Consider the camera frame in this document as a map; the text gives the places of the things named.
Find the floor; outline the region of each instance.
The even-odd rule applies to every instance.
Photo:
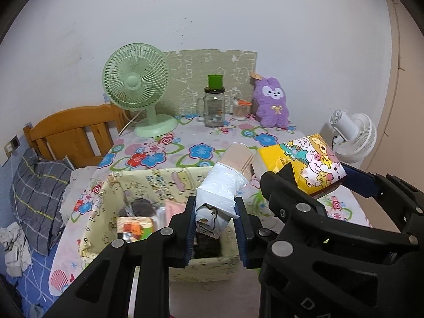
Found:
[[[170,313],[175,318],[257,318],[260,283],[256,270],[242,267],[227,281],[170,283]]]

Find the small glass container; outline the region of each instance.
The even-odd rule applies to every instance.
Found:
[[[225,90],[205,89],[205,95],[197,99],[197,113],[204,117],[205,126],[210,128],[223,127],[225,123]]]
[[[204,117],[206,127],[217,128],[225,124],[225,88],[222,81],[222,75],[208,75],[209,86],[205,88],[205,95],[197,99],[197,113]]]
[[[246,119],[246,115],[248,113],[248,107],[251,106],[252,103],[248,101],[234,98],[233,99],[233,118],[238,121],[243,121]]]

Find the white fan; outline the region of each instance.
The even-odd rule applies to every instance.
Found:
[[[340,134],[333,149],[340,161],[361,161],[374,148],[377,130],[367,115],[354,113],[349,117],[346,111],[337,110],[331,115],[330,124]]]

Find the fan base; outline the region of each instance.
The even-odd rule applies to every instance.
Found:
[[[136,124],[134,134],[144,138],[161,136],[174,130],[178,125],[178,121],[169,115],[156,115],[156,120],[155,124],[149,124],[147,118],[141,120]]]

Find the white plastic bag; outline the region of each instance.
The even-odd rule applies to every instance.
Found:
[[[234,168],[216,163],[196,189],[196,230],[218,239],[230,219],[239,218],[234,197],[247,183]]]

